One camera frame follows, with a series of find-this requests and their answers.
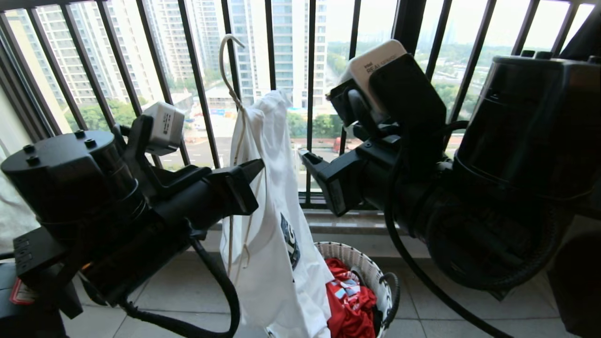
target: tiled floor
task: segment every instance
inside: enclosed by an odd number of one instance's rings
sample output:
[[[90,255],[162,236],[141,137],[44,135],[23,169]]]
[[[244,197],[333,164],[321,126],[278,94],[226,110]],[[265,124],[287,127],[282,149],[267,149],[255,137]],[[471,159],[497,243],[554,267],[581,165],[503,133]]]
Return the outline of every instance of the tiled floor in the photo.
[[[385,272],[395,272],[402,281],[401,305],[387,337],[392,338],[472,338],[488,337],[461,320],[432,295],[411,271],[398,261],[376,262]],[[502,303],[490,295],[448,281],[431,263],[423,267],[440,287],[460,304],[492,325],[515,337],[573,337],[565,332],[559,314],[541,280],[517,288]],[[65,326],[71,338],[166,338],[175,334],[136,319],[127,318],[121,309],[99,307],[86,299],[76,283],[84,313],[68,320]],[[130,299],[140,309],[182,319],[210,330],[226,330],[230,316],[217,283],[199,260],[183,256],[157,273]],[[240,327],[236,337],[263,338],[259,328]]]

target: gray floor tile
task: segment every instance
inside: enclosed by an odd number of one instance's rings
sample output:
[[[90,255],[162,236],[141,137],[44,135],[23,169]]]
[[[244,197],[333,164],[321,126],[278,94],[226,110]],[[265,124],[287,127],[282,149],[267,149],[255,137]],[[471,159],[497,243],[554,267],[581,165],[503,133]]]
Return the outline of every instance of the gray floor tile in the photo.
[[[377,259],[374,261],[376,264],[378,264],[378,267],[382,270],[382,272],[393,272],[395,275],[397,275],[399,282],[401,283],[401,297],[395,318],[417,319],[417,312],[415,311],[415,306],[413,305],[413,301],[409,295],[409,289],[407,288],[405,276],[406,270],[399,268],[393,263],[380,263]]]
[[[560,319],[511,319],[487,321],[515,338],[570,338]],[[427,338],[490,337],[466,321],[422,320]]]
[[[426,338],[419,321],[412,319],[396,319],[390,323],[386,337]]]
[[[230,315],[221,313],[183,313],[183,312],[154,312],[160,315],[176,318],[198,327],[223,332],[230,327]],[[127,318],[117,331],[115,338],[181,338],[180,336],[157,327],[153,324]],[[239,327],[235,338],[266,338],[260,328]]]
[[[85,293],[84,290],[84,286],[81,283],[81,279],[79,279],[79,277],[75,277],[73,279],[73,285],[75,285],[75,291],[77,292],[77,296],[79,297],[79,301],[81,302],[82,305],[88,305],[88,306],[100,306],[96,303],[94,303],[89,297],[88,294]],[[142,286],[140,286],[139,288],[137,288],[134,292],[132,292],[129,297],[127,298],[130,301],[135,301],[138,299],[138,296],[140,296],[140,292],[142,292],[144,285],[146,285],[146,283],[144,283]]]
[[[451,298],[483,319],[557,318],[558,312],[545,300],[539,290],[528,282],[517,287],[503,302],[449,280],[435,267],[424,268],[426,274]],[[421,319],[461,319],[410,270],[406,271],[409,292]]]
[[[61,313],[67,335],[71,338],[113,338],[125,318],[122,309],[83,306],[84,312],[74,319]]]
[[[200,261],[172,261],[150,279],[136,305],[164,311],[230,311],[217,281]]]

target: red label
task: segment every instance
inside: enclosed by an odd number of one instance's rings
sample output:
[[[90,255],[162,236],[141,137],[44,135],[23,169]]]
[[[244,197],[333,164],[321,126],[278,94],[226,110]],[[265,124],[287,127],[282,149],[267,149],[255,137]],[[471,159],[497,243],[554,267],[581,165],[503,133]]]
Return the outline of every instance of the red label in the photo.
[[[23,284],[20,278],[14,281],[13,292],[10,294],[10,301],[17,305],[31,305],[38,297],[37,292]]]

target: red clothing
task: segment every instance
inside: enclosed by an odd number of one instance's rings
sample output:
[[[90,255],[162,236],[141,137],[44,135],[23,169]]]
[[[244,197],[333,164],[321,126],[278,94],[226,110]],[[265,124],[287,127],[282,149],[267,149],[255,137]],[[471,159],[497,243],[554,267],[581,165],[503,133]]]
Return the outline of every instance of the red clothing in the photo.
[[[359,278],[336,258],[326,259],[334,281],[326,284],[332,317],[328,328],[332,338],[376,338],[372,307],[376,296]]]

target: black cable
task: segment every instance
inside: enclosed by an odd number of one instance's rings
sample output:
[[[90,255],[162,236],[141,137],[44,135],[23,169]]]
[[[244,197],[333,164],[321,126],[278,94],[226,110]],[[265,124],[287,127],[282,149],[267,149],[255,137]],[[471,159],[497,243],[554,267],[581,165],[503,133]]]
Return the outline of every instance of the black cable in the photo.
[[[14,258],[14,252],[0,253],[0,260]]]
[[[465,128],[463,125],[466,124],[467,121],[456,121],[454,123],[445,126],[443,132],[449,132],[455,130],[455,128],[463,129]],[[386,223],[386,228],[388,229],[388,233],[390,234],[390,238],[392,239],[392,243],[397,249],[398,253],[401,254],[403,260],[409,265],[413,273],[432,291],[434,295],[436,295],[443,303],[445,303],[451,310],[455,311],[458,315],[460,315],[463,319],[470,322],[472,325],[486,332],[487,334],[498,337],[498,338],[511,338],[510,335],[504,333],[503,331],[491,326],[487,322],[484,322],[482,319],[475,316],[473,313],[465,309],[459,303],[454,301],[451,297],[449,297],[441,288],[428,277],[428,275],[415,263],[407,248],[403,245],[403,241],[401,241],[401,237],[398,235],[396,226],[394,225],[394,217],[392,215],[392,207],[395,196],[395,187],[396,180],[399,177],[403,165],[403,160],[401,157],[401,153],[398,154],[397,159],[392,167],[392,171],[388,176],[388,199],[386,201],[386,205],[384,205],[384,221]]]
[[[203,248],[200,242],[195,238],[190,238],[190,244],[194,247],[200,259],[207,266],[215,280],[219,283],[224,292],[227,302],[230,306],[230,329],[227,332],[212,332],[203,328],[196,327],[190,323],[180,321],[179,319],[157,315],[150,312],[140,311],[131,302],[127,300],[120,301],[119,305],[125,310],[128,316],[139,319],[144,322],[155,324],[173,333],[187,338],[232,338],[240,324],[240,304],[238,303],[238,294],[234,285],[227,277],[225,271],[213,260],[208,252]]]

